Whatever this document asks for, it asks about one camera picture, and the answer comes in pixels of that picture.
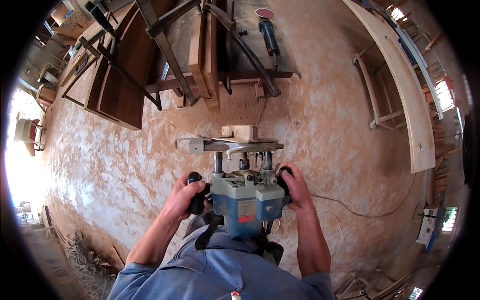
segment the red label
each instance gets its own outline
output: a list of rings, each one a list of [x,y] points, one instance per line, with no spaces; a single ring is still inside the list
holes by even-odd
[[[239,217],[239,223],[247,223],[255,220],[255,216],[241,216]]]

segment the sanding disc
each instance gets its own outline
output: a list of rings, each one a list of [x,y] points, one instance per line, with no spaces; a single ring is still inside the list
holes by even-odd
[[[258,8],[257,10],[255,10],[255,13],[257,14],[257,16],[265,19],[270,19],[274,16],[273,10],[268,8]]]

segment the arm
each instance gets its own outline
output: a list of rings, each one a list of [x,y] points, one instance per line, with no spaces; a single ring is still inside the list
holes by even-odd
[[[167,246],[177,232],[180,222],[190,216],[187,208],[192,197],[204,190],[205,181],[187,185],[190,172],[184,173],[175,183],[172,193],[153,224],[135,243],[127,256],[126,265],[130,263],[158,267],[162,263]]]
[[[288,207],[296,214],[299,235],[297,258],[302,277],[314,273],[328,273],[331,263],[330,251],[320,228],[307,184],[297,166],[290,162],[283,163],[282,166],[289,167],[293,171],[293,177],[287,171],[283,171],[280,176],[290,190],[292,203]]]

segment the blue shirt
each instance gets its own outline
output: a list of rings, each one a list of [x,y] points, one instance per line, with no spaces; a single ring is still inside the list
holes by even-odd
[[[195,241],[208,225],[187,236],[174,258],[158,269],[131,263],[117,276],[108,299],[208,299],[230,300],[237,291],[246,299],[333,300],[328,273],[310,274],[302,280],[278,268],[273,257],[252,254],[252,240],[232,240],[218,226],[205,250]]]

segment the concrete floor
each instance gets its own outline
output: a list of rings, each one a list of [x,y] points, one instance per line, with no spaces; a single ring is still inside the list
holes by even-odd
[[[46,120],[43,161],[53,179],[46,204],[65,233],[81,229],[99,253],[120,266],[112,244],[125,259],[183,172],[210,178],[213,153],[189,155],[185,145],[176,151],[174,140],[219,135],[222,125],[258,124],[261,136],[285,144],[274,163],[294,162],[311,193],[335,200],[313,199],[332,254],[334,290],[351,280],[352,270],[381,267],[401,277],[411,269],[422,247],[415,243],[420,223],[412,221],[419,219],[415,210],[425,202],[429,176],[410,174],[406,127],[368,128],[370,99],[351,58],[372,41],[370,35],[340,0],[269,5],[302,74],[301,80],[296,75],[276,80],[280,97],[257,100],[253,86],[235,86],[232,96],[220,89],[222,112],[210,113],[203,101],[176,109],[167,91],[166,109],[159,112],[145,101],[143,129],[133,132],[61,99],[60,89]],[[70,96],[85,100],[90,74]],[[233,157],[225,169],[235,168]],[[349,211],[378,216],[396,208],[382,217]],[[178,249],[186,225],[170,243],[164,263]],[[285,248],[280,267],[300,276],[293,212],[284,211],[280,229],[270,237]]]

